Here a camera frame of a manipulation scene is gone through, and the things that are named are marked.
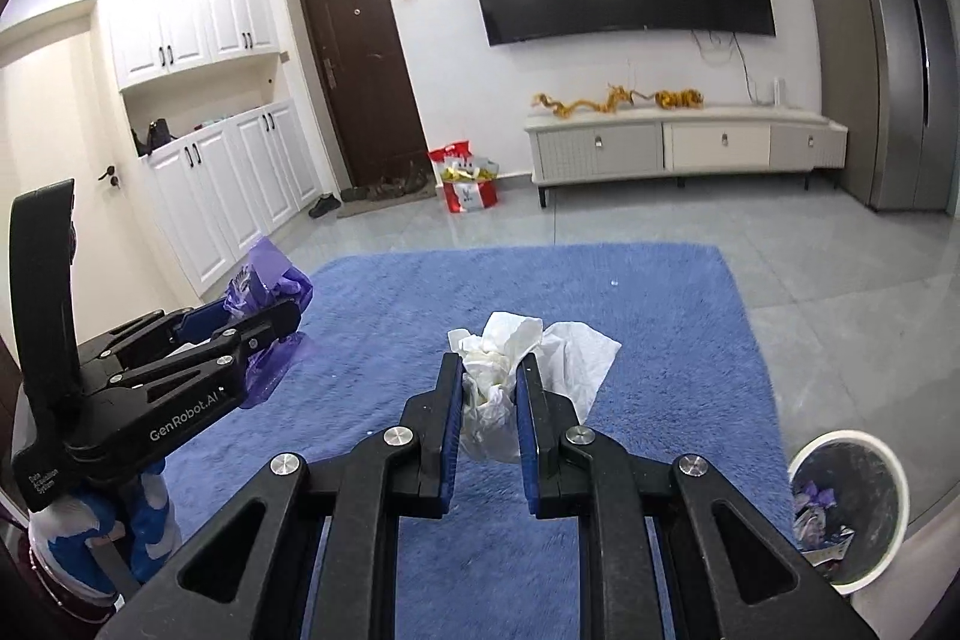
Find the left blue white gloved hand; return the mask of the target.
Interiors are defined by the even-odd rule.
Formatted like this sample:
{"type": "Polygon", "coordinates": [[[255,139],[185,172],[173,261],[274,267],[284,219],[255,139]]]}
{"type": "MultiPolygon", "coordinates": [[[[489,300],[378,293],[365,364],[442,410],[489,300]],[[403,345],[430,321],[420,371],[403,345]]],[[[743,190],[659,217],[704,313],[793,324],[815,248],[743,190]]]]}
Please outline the left blue white gloved hand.
{"type": "Polygon", "coordinates": [[[117,596],[114,581],[93,555],[106,542],[124,549],[128,571],[139,583],[155,576],[182,541],[164,466],[164,459],[151,464],[114,498],[64,495],[31,512],[28,536],[37,565],[89,604],[112,603],[117,596]]]}

